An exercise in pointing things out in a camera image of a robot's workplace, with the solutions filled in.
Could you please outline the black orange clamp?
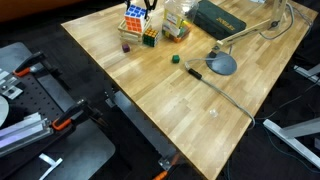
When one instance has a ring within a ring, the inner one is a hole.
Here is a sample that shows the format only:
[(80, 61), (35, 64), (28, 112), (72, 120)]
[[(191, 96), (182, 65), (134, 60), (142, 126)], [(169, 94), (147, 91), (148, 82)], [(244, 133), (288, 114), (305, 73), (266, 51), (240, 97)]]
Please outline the black orange clamp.
[(42, 66), (54, 77), (59, 77), (62, 74), (62, 72), (56, 66), (51, 65), (47, 61), (47, 56), (42, 51), (38, 51), (29, 56), (13, 71), (13, 73), (18, 77), (23, 77), (31, 72), (32, 66), (38, 63), (41, 63)]
[(102, 116), (102, 113), (89, 105), (86, 98), (79, 99), (75, 104), (67, 109), (59, 118), (51, 123), (51, 127), (55, 131), (62, 131), (70, 124), (73, 124), (76, 120), (77, 114), (84, 113), (86, 116), (92, 119), (98, 119)]

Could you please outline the grey metal frame leg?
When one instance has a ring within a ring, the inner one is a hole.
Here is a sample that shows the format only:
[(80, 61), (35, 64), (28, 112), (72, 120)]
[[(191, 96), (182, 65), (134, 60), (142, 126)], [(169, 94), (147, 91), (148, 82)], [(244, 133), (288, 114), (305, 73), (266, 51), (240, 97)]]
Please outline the grey metal frame leg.
[(314, 118), (302, 123), (281, 128), (269, 119), (263, 122), (265, 128), (271, 131), (288, 146), (306, 158), (309, 162), (320, 168), (320, 158), (309, 148), (297, 140), (298, 137), (312, 135), (320, 132), (320, 118)]

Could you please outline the white bent metal strip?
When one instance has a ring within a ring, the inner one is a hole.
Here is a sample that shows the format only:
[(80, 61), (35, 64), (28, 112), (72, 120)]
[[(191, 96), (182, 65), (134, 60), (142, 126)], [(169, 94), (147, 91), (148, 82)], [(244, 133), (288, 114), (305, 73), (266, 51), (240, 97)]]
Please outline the white bent metal strip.
[(50, 165), (50, 167), (44, 172), (44, 174), (39, 178), (39, 180), (44, 180), (56, 167), (58, 167), (63, 159), (59, 158), (58, 160), (53, 160), (48, 155), (42, 153), (39, 155), (39, 158)]

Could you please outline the bottom orange clamp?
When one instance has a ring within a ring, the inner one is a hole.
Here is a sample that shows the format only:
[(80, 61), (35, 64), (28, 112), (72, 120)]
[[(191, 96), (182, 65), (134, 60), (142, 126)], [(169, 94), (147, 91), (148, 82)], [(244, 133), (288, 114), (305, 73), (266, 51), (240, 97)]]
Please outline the bottom orange clamp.
[(161, 158), (158, 163), (163, 168), (163, 171), (156, 175), (152, 180), (164, 180), (166, 177), (172, 175), (179, 165), (179, 157), (173, 157), (171, 159)]

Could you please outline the clear plastic jar with items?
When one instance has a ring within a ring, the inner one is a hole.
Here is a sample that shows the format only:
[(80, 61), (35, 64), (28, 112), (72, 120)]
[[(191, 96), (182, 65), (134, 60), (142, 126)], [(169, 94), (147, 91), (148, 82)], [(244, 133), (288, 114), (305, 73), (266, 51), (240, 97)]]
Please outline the clear plastic jar with items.
[(165, 0), (163, 35), (176, 43), (185, 39), (192, 28), (198, 6), (198, 0)]

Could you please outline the large white-edged Rubik's cube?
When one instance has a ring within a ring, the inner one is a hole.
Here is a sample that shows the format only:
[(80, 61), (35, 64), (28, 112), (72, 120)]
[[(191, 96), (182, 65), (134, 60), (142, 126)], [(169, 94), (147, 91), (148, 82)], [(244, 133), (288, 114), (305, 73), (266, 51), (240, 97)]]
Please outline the large white-edged Rubik's cube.
[(125, 23), (129, 31), (141, 33), (146, 23), (146, 10), (136, 5), (130, 5), (124, 14)]

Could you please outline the upper black orange clamp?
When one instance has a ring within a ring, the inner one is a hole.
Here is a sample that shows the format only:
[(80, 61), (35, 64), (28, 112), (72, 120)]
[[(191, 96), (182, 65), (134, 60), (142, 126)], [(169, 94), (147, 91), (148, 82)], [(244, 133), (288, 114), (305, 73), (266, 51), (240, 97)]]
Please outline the upper black orange clamp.
[(38, 51), (29, 56), (13, 71), (13, 73), (18, 77), (23, 77), (31, 72), (32, 66), (38, 63), (41, 63), (42, 66), (54, 77), (59, 77), (62, 74), (62, 72), (56, 66), (51, 65), (47, 61), (47, 56), (42, 51)]

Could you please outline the grey metal table bracket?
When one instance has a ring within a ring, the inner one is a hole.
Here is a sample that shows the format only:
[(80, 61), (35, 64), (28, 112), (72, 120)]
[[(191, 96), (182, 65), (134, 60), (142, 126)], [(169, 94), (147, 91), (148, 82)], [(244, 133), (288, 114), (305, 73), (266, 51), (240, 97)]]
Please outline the grey metal table bracket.
[(111, 98), (107, 98), (106, 103), (111, 107), (117, 106), (122, 110), (161, 155), (158, 164), (164, 170), (169, 171), (177, 150), (160, 130), (122, 92), (116, 92)]

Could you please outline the lower black orange clamp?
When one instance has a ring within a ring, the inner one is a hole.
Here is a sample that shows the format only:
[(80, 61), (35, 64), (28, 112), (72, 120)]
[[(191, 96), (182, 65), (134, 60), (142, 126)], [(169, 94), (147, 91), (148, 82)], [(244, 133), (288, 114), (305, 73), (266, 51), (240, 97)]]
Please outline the lower black orange clamp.
[(51, 123), (51, 127), (55, 131), (62, 131), (70, 124), (73, 124), (76, 120), (77, 114), (84, 113), (86, 116), (92, 119), (98, 119), (102, 116), (102, 113), (89, 105), (86, 98), (79, 99), (75, 104), (67, 109), (59, 118)]

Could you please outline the purple small cube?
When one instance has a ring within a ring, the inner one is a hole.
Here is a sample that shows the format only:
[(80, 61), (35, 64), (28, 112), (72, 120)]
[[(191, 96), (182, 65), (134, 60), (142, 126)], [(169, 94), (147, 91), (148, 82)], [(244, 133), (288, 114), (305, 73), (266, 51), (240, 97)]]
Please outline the purple small cube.
[(122, 44), (122, 50), (124, 53), (130, 52), (130, 46), (128, 44)]

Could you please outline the small clear plastic cap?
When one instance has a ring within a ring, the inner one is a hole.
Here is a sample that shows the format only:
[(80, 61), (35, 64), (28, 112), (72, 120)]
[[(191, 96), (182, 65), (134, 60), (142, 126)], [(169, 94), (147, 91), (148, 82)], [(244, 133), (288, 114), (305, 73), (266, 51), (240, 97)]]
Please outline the small clear plastic cap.
[(218, 111), (216, 109), (211, 109), (209, 111), (210, 115), (213, 117), (213, 118), (217, 118), (218, 117)]

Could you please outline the dark green zip case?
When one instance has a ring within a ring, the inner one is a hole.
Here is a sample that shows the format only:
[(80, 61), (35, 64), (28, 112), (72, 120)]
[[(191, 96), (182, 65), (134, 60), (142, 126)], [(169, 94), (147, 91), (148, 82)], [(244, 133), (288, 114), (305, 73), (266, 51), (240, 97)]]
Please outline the dark green zip case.
[(218, 40), (246, 29), (246, 23), (210, 0), (200, 0), (194, 24)]

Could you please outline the grey round lamp base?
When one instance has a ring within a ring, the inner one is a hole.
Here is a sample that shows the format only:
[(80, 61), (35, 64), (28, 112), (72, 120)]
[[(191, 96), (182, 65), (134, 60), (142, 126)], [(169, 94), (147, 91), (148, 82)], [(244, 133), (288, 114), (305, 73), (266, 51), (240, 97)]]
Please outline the grey round lamp base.
[(207, 66), (220, 75), (231, 75), (237, 70), (237, 63), (233, 57), (225, 52), (214, 54), (210, 52), (206, 57)]

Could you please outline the black perforated mounting board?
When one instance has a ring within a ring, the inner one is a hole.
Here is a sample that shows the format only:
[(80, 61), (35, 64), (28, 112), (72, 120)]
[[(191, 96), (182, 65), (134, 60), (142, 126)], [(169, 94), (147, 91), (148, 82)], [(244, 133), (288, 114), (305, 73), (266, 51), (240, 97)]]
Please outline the black perforated mounting board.
[(74, 102), (68, 96), (55, 96), (32, 75), (23, 78), (16, 77), (20, 83), (18, 87), (23, 93), (14, 100), (1, 95), (1, 129), (22, 121), (26, 116), (39, 113), (43, 118), (53, 120), (59, 118)]

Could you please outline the wooden slatted box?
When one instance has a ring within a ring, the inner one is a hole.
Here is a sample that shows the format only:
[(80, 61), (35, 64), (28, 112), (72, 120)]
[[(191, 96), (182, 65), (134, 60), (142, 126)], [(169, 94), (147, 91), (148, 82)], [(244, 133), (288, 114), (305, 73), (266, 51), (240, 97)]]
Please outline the wooden slatted box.
[(133, 42), (133, 43), (142, 43), (144, 32), (151, 27), (151, 17), (146, 19), (146, 23), (144, 25), (144, 30), (139, 32), (129, 31), (127, 29), (125, 18), (118, 26), (118, 30), (120, 33), (120, 39), (123, 41)]

